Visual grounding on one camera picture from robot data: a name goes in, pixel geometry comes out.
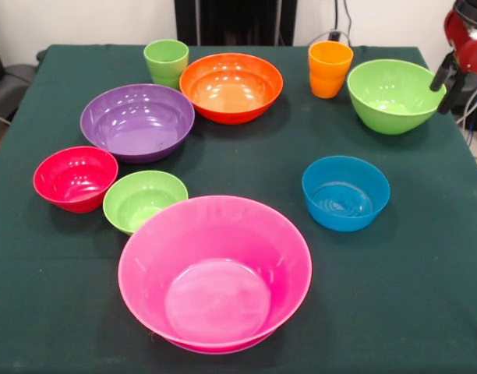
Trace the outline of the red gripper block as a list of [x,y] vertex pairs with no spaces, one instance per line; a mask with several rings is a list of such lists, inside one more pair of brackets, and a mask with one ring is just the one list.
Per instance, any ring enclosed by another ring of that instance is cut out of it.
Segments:
[[[445,56],[429,85],[433,92],[437,92],[443,85],[447,89],[437,108],[437,112],[442,115],[451,110],[461,95],[465,86],[465,73],[477,73],[477,37],[474,29],[451,10],[444,21],[444,31],[454,53],[450,52]],[[451,74],[455,62],[461,71]]]

